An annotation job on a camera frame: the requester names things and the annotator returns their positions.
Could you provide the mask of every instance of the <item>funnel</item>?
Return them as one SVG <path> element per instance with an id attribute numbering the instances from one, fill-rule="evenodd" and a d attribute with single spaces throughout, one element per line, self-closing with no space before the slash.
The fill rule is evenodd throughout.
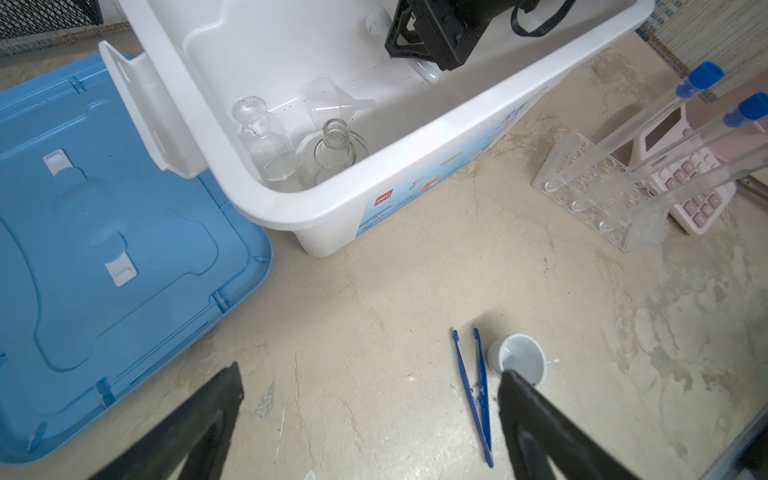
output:
<path id="1" fill-rule="evenodd" d="M 358 110 L 369 110 L 375 106 L 375 100 L 355 100 L 333 83 L 328 75 L 318 75 L 312 82 L 310 116 L 317 128 L 323 128 L 331 118 L 348 121 Z"/>

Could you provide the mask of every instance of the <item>red logo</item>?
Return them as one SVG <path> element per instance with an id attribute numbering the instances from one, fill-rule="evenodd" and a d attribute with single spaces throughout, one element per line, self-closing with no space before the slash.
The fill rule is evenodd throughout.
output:
<path id="1" fill-rule="evenodd" d="M 378 207 L 380 204 L 383 204 L 389 198 L 392 196 L 392 190 L 388 191 L 387 193 L 383 194 L 381 197 L 376 199 L 376 202 L 373 204 L 374 207 Z"/>

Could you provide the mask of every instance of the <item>blue plastic tweezers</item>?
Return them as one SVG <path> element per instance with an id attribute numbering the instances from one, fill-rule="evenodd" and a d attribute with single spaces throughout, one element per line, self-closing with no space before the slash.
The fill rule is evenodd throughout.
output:
<path id="1" fill-rule="evenodd" d="M 472 395 L 472 387 L 469 386 L 469 378 L 467 377 L 467 370 L 464 368 L 464 360 L 462 360 L 462 352 L 458 349 L 458 332 L 453 331 L 453 343 L 456 345 L 456 355 L 458 356 L 458 370 L 462 374 L 462 382 L 464 383 L 464 390 L 467 392 L 467 400 L 469 401 L 469 408 L 472 410 L 472 417 L 475 419 L 475 427 L 477 427 L 478 434 L 480 435 L 480 443 L 482 443 L 482 449 L 485 453 L 485 461 L 490 468 L 493 468 L 493 451 L 491 450 L 491 412 L 488 410 L 488 376 L 485 373 L 485 358 L 482 355 L 482 343 L 480 343 L 480 331 L 475 329 L 475 338 L 478 340 L 478 375 L 480 377 L 480 397 L 478 399 Z"/>

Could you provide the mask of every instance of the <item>small white cup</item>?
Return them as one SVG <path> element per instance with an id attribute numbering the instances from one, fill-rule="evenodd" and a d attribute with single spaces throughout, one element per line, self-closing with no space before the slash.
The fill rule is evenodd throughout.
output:
<path id="1" fill-rule="evenodd" d="M 497 374 L 514 370 L 534 387 L 544 383 L 547 378 L 547 357 L 544 349 L 524 333 L 497 339 L 488 348 L 485 358 Z"/>

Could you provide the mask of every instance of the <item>test tube blue cap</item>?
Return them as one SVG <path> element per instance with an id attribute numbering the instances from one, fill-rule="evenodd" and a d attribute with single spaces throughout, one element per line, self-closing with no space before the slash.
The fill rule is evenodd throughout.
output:
<path id="1" fill-rule="evenodd" d="M 688 75 L 688 81 L 699 90 L 707 90 L 723 80 L 725 72 L 711 61 L 705 61 Z"/>
<path id="2" fill-rule="evenodd" d="M 739 113 L 751 121 L 759 120 L 768 115 L 768 95 L 756 93 L 739 104 Z"/>

